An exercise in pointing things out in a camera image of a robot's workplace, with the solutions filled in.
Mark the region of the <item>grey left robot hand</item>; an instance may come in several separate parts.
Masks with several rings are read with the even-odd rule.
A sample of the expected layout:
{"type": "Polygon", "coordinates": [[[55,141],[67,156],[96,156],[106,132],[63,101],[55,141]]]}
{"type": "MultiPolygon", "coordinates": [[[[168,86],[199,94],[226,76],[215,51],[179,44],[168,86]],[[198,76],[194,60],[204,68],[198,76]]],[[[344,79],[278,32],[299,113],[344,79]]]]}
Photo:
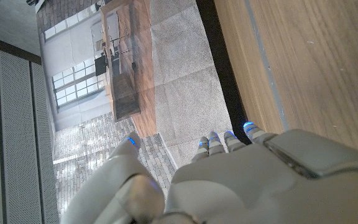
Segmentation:
{"type": "Polygon", "coordinates": [[[200,139],[164,192],[129,133],[71,200],[62,223],[358,223],[358,151],[292,129],[247,122],[200,139]]]}

